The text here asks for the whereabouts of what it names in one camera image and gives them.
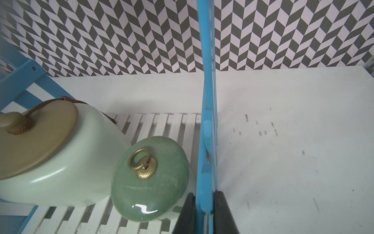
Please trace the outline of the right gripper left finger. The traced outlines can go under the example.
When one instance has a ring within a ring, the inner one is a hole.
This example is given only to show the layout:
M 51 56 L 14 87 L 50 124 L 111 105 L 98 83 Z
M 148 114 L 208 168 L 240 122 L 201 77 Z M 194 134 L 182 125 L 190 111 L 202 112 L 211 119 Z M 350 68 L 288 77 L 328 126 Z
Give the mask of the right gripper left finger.
M 189 193 L 172 234 L 194 234 L 195 215 L 195 195 L 193 193 Z

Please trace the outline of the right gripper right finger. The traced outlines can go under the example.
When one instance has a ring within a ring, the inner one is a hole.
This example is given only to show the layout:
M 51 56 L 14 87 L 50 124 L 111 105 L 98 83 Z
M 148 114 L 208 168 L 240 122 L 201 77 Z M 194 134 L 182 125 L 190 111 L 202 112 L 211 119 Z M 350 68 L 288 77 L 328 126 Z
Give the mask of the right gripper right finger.
M 226 197 L 222 191 L 214 193 L 213 233 L 239 234 Z

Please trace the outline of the small green tea canister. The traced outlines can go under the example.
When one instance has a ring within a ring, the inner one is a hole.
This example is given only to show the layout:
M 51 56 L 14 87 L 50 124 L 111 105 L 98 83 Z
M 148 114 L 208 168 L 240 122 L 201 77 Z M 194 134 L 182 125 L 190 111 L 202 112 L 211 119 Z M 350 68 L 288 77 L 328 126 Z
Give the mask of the small green tea canister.
M 173 139 L 152 136 L 134 144 L 118 163 L 111 198 L 127 220 L 177 219 L 196 179 L 183 148 Z

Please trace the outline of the blue white two-tier shelf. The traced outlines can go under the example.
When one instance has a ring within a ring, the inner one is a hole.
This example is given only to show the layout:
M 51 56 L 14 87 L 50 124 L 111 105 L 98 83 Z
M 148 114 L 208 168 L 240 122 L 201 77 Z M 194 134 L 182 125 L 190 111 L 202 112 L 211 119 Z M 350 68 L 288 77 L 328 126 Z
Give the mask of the blue white two-tier shelf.
M 200 126 L 199 156 L 197 166 L 197 189 L 195 194 L 195 233 L 213 233 L 214 193 L 217 191 L 216 147 L 217 147 L 217 103 L 216 72 L 214 49 L 214 2 L 198 1 L 197 3 L 202 58 L 204 67 L 204 92 Z M 20 225 L 10 223 L 19 234 L 139 234 L 140 224 L 129 221 L 125 227 L 120 226 L 121 217 L 117 210 L 112 210 L 106 225 L 101 224 L 104 211 L 109 204 L 105 198 L 96 204 L 86 224 L 81 223 L 85 213 L 83 208 L 73 210 L 67 221 L 63 220 L 66 207 L 57 207 L 49 221 L 46 221 L 48 206 L 12 203 L 1 200 L 1 215 L 14 218 L 23 216 Z M 169 233 L 173 232 L 177 219 L 170 222 Z

